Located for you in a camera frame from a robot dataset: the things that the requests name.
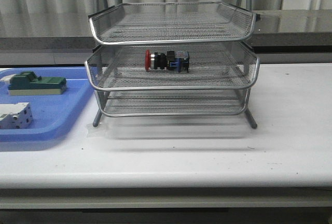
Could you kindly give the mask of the red emergency stop button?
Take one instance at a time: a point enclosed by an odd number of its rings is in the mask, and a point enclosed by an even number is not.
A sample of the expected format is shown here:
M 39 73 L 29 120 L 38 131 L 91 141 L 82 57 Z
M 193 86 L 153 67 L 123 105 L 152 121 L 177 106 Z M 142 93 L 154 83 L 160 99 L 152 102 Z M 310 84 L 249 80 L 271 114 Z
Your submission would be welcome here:
M 178 73 L 189 72 L 190 56 L 188 51 L 167 51 L 166 53 L 145 52 L 145 70 L 166 69 Z

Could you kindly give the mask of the mesh tray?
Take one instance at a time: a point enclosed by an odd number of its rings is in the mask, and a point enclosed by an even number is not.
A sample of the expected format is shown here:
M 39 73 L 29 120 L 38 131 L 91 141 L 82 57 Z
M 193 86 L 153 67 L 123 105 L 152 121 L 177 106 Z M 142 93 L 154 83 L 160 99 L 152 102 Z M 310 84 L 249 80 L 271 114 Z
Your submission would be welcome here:
M 254 31 L 256 14 L 223 2 L 122 3 L 89 16 L 103 45 L 241 41 Z
M 247 109 L 249 89 L 97 91 L 109 117 L 238 115 Z
M 189 71 L 146 71 L 145 52 L 188 51 Z M 101 91 L 153 89 L 246 89 L 257 80 L 260 60 L 242 42 L 184 45 L 101 46 L 85 62 Z

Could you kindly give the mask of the blue plastic tray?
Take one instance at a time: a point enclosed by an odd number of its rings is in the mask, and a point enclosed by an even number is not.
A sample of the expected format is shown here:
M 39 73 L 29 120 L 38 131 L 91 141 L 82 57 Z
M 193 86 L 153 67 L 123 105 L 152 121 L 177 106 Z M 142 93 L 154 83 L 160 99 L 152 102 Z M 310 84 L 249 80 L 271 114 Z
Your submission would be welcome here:
M 1 77 L 33 71 L 42 77 L 64 77 L 67 89 L 60 95 L 10 96 L 1 82 L 1 103 L 29 102 L 33 121 L 26 129 L 1 130 L 1 151 L 41 150 L 65 137 L 78 119 L 93 88 L 84 67 L 19 67 L 1 71 Z

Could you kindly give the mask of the green electrical module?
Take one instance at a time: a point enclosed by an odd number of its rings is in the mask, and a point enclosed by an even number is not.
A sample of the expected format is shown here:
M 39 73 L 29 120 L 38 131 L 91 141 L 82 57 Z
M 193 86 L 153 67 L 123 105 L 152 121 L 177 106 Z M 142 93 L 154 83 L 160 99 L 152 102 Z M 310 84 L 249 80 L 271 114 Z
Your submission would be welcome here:
M 10 96 L 60 95 L 67 89 L 64 77 L 42 77 L 33 71 L 20 72 L 1 78 L 8 86 Z

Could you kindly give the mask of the white circuit breaker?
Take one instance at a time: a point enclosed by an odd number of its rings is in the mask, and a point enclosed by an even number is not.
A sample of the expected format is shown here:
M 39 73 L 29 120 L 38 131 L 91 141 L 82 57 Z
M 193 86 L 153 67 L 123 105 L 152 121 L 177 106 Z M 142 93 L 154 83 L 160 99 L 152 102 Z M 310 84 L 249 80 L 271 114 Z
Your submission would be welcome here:
M 1 129 L 26 129 L 32 121 L 29 102 L 1 104 Z

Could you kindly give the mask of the grey stone counter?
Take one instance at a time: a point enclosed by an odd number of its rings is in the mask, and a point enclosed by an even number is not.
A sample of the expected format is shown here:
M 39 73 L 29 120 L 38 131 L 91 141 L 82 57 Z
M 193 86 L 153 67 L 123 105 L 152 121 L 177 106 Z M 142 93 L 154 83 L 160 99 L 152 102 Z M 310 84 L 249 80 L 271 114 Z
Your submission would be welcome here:
M 263 63 L 329 63 L 331 11 L 260 10 L 247 43 Z M 86 13 L 1 15 L 1 67 L 82 65 L 94 47 Z

